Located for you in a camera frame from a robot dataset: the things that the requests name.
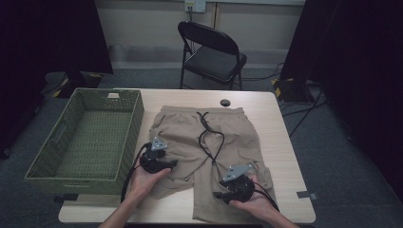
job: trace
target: beige shorts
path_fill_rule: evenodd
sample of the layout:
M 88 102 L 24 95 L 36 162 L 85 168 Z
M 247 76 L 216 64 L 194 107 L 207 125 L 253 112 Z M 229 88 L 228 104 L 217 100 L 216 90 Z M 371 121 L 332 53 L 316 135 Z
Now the beige shorts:
M 249 213 L 213 196 L 213 192 L 228 192 L 219 181 L 229 166 L 253 164 L 252 172 L 275 198 L 270 171 L 264 166 L 260 153 L 258 134 L 242 108 L 164 106 L 150 129 L 150 139 L 154 137 L 168 145 L 163 161 L 179 162 L 168 178 L 158 182 L 151 196 L 162 198 L 193 186 L 193 219 L 219 223 L 257 222 Z

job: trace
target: wall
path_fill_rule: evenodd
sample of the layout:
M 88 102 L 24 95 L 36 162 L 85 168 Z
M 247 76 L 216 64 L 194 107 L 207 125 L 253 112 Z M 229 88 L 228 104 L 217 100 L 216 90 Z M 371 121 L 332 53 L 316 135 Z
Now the wall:
M 182 58 L 177 25 L 189 20 L 183 1 L 96 1 L 113 62 L 175 62 Z M 206 3 L 193 21 L 216 26 L 248 55 L 248 65 L 283 62 L 301 4 Z

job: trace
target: hand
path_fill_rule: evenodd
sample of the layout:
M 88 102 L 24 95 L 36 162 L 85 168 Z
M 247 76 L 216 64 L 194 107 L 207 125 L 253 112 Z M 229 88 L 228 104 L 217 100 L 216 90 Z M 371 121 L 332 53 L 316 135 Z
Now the hand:
M 138 167 L 131 176 L 131 188 L 128 198 L 142 200 L 154 187 L 154 185 L 171 172 L 170 168 L 165 168 L 156 174 L 147 173 L 141 166 Z
M 258 177 L 256 175 L 250 177 L 252 182 L 258 182 Z M 255 188 L 263 191 L 258 185 L 255 184 Z M 247 202 L 241 202 L 237 200 L 231 200 L 229 202 L 230 205 L 249 212 L 254 217 L 267 220 L 268 216 L 273 214 L 274 211 L 277 211 L 272 203 L 262 194 L 255 192 L 252 195 L 252 198 Z

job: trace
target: woven basket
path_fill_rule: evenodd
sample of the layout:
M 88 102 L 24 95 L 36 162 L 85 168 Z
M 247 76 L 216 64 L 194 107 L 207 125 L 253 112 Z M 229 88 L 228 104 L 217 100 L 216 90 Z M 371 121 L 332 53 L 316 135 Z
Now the woven basket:
M 143 114 L 140 90 L 77 88 L 25 180 L 54 194 L 119 195 Z

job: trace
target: wooden table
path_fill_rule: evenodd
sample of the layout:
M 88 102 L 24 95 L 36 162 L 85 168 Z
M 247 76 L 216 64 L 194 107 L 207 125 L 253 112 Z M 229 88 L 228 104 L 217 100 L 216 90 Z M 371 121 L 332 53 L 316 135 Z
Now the wooden table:
M 309 198 L 299 198 L 306 191 L 293 146 L 278 109 L 276 97 L 270 92 L 141 89 L 144 118 L 136 152 L 148 142 L 148 130 L 163 105 L 220 107 L 221 99 L 231 102 L 230 108 L 243 107 L 245 115 L 259 134 L 260 150 L 265 165 L 272 173 L 280 212 L 293 222 L 312 223 L 316 219 Z M 65 201 L 60 210 L 62 222 L 103 222 L 120 204 L 120 196 L 79 195 Z M 128 222 L 202 223 L 192 219 L 193 188 L 164 199 L 146 198 Z

